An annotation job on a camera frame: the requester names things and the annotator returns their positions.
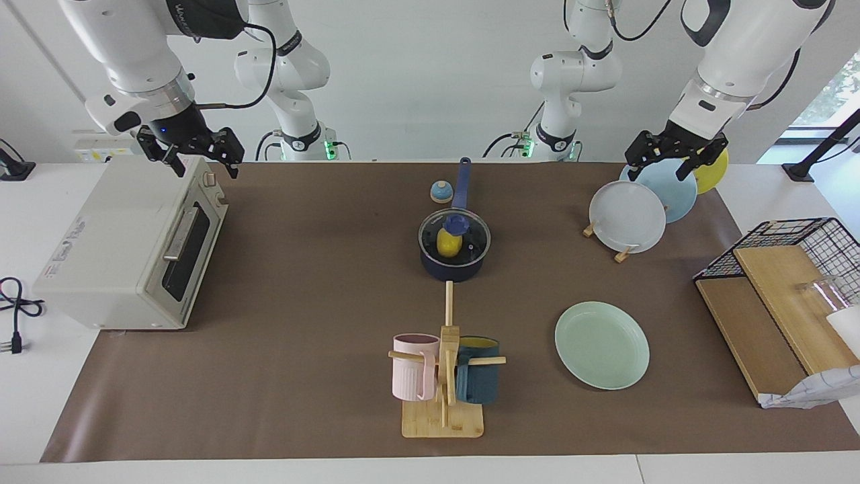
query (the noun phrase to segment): plate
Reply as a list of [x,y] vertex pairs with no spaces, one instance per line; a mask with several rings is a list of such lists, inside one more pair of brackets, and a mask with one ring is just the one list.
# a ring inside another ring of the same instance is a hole
[[666,230],[663,202],[648,187],[633,182],[612,182],[597,190],[588,218],[598,239],[617,252],[644,252],[657,245]]
[[722,150],[720,157],[716,159],[714,164],[708,166],[703,164],[693,171],[693,176],[696,177],[698,183],[698,194],[713,189],[726,175],[728,169],[728,149]]
[[[636,179],[637,183],[650,188],[663,202],[663,206],[666,207],[667,224],[683,219],[696,204],[698,196],[696,178],[687,177],[679,182],[678,176],[675,175],[683,163],[680,159],[664,159],[642,168],[642,172]],[[629,171],[630,166],[625,165],[619,179],[629,180],[627,178]]]
[[570,307],[556,325],[556,350],[570,373],[592,387],[620,390],[642,379],[651,352],[629,314],[605,302]]

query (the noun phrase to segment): dark blue mug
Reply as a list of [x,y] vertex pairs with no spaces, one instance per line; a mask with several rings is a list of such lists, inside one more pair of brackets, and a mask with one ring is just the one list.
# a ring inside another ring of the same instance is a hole
[[484,336],[463,336],[457,353],[457,400],[467,403],[493,403],[499,396],[499,365],[469,366],[472,358],[499,356],[499,342]]

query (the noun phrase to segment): green plate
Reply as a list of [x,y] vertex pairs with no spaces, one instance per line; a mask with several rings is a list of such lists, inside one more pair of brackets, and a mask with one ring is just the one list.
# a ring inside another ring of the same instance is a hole
[[581,302],[556,325],[564,366],[592,387],[620,390],[638,382],[651,353],[645,333],[629,314],[605,302]]

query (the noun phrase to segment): light blue plate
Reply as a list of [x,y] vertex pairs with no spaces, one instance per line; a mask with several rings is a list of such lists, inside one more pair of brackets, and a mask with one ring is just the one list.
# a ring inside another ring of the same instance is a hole
[[556,350],[564,366],[583,382],[604,390],[627,388],[642,379],[651,352],[639,325],[605,302],[581,302],[556,325]]
[[[679,159],[664,159],[659,163],[654,163],[642,168],[642,173],[636,179],[637,183],[641,183],[650,188],[657,196],[666,209],[666,223],[671,224],[684,218],[690,213],[693,205],[696,204],[698,193],[698,185],[696,177],[690,174],[683,182],[678,181],[675,176],[675,171],[680,168],[683,162]],[[621,170],[619,180],[630,181],[627,178],[627,172],[630,171],[628,165]]]

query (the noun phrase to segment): pink mug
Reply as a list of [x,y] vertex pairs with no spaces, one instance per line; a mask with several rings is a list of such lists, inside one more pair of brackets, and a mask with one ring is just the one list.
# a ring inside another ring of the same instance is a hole
[[407,333],[394,337],[394,351],[422,355],[424,363],[393,358],[391,393],[400,400],[424,401],[436,396],[436,356],[439,337]]

